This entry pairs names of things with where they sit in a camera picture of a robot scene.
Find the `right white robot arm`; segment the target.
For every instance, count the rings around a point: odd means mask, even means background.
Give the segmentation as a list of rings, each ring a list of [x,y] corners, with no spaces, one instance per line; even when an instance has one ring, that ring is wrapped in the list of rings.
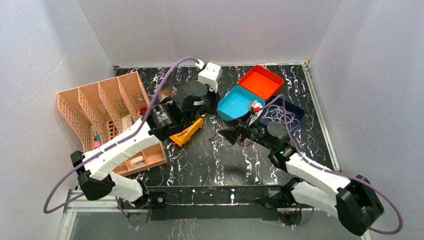
[[[277,191],[265,192],[260,203],[266,208],[295,207],[305,204],[336,217],[352,234],[363,235],[385,212],[369,181],[358,175],[350,180],[300,153],[290,142],[284,123],[270,122],[266,127],[242,120],[237,126],[218,132],[228,142],[249,139],[269,149],[271,163],[293,178]]]

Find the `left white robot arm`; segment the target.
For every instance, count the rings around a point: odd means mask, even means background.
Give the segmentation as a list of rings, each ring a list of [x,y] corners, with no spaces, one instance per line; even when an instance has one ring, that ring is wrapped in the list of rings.
[[[86,199],[114,196],[137,208],[147,206],[150,193],[145,184],[118,175],[114,169],[142,150],[183,132],[202,115],[215,114],[219,100],[217,81],[187,82],[174,96],[148,108],[143,118],[106,144],[86,153],[71,154],[73,165],[81,165],[76,170],[77,179]]]

